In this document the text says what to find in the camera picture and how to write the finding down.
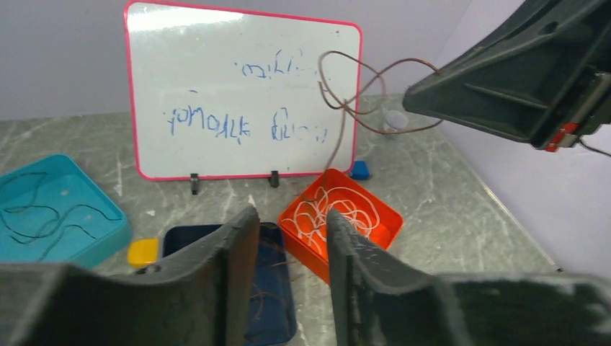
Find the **table surface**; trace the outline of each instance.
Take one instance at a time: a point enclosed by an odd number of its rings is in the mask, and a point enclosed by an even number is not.
[[[364,97],[361,109],[378,100]],[[399,109],[399,98],[386,105]],[[379,118],[368,115],[368,121]],[[414,115],[410,122],[416,127],[428,119]],[[388,138],[360,128],[358,136],[357,158],[372,173],[362,186],[405,220],[391,254],[430,273],[556,269],[437,129]],[[281,179],[277,189],[266,179],[204,181],[193,196],[188,182],[148,182],[138,175],[128,114],[0,122],[0,172],[56,153],[72,157],[125,211],[134,239],[161,237],[173,226],[222,223],[250,202],[262,221],[277,222],[314,180]],[[329,287],[290,262],[298,330],[289,345],[335,345]],[[96,271],[130,272],[126,250]]]

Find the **yellow object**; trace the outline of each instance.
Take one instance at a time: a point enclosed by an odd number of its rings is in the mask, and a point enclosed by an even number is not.
[[[159,239],[140,239],[130,244],[128,249],[128,263],[134,268],[157,262],[159,253]]]

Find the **black clip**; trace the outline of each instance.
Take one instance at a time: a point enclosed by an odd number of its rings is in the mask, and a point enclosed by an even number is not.
[[[278,171],[272,171],[272,176],[267,178],[269,182],[269,186],[276,188],[280,186],[280,177],[278,176]]]
[[[200,176],[191,173],[191,195],[196,195],[200,191]]]

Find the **pink whiteboard frame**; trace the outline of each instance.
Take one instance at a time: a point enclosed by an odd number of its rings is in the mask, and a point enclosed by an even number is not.
[[[128,81],[130,86],[130,103],[131,103],[131,113],[132,113],[132,127],[133,127],[133,141],[134,141],[134,153],[135,153],[135,167],[138,170],[138,173],[142,178],[160,182],[160,181],[177,181],[177,180],[189,180],[190,177],[149,177],[142,172],[140,166],[140,155],[138,151],[138,131],[136,131],[136,121],[135,121],[135,103],[134,103],[134,92],[133,92],[133,75],[132,75],[132,59],[131,59],[131,49],[130,49],[130,33],[128,31],[128,10],[131,5],[134,3],[144,3],[144,4],[157,4],[157,5],[168,5],[168,6],[180,6],[191,9],[212,9],[217,11],[226,11],[226,12],[236,12],[241,14],[253,14],[256,16],[265,16],[265,17],[276,17],[276,18],[287,18],[294,20],[304,20],[307,22],[322,22],[329,24],[338,24],[338,25],[346,25],[350,27],[354,27],[359,32],[359,61],[362,58],[362,37],[363,33],[361,28],[355,23],[351,22],[342,22],[338,20],[330,20],[330,19],[318,19],[318,18],[310,18],[310,17],[299,17],[288,14],[274,14],[268,12],[258,12],[258,11],[249,11],[243,9],[229,9],[221,6],[208,6],[208,5],[196,5],[196,4],[180,4],[172,1],[155,1],[155,0],[129,0],[125,7],[123,8],[123,23],[125,26],[125,46],[128,57]],[[358,66],[357,70],[357,89],[355,93],[360,90],[360,79],[361,79],[361,65]],[[357,98],[355,101],[356,108],[358,110],[359,107],[359,99]],[[350,168],[348,168],[348,172],[354,166],[354,160],[357,155],[357,126],[358,124],[354,124],[354,141],[352,142],[352,163],[350,164]],[[316,175],[321,172],[305,172],[305,173],[284,173],[280,174],[281,177],[304,177],[308,175]],[[248,178],[266,178],[269,177],[269,174],[244,174],[244,175],[214,175],[214,176],[201,176],[200,179],[248,179]]]

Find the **orange plastic tray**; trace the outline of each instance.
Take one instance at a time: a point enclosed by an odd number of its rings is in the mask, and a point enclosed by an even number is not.
[[[327,198],[324,198],[324,191],[328,192]],[[285,235],[286,250],[327,284],[329,258],[325,221],[326,210],[330,207],[346,213],[345,216],[361,234],[369,232],[369,239],[384,250],[389,248],[403,227],[401,214],[344,173],[329,169],[278,218],[278,225]]]

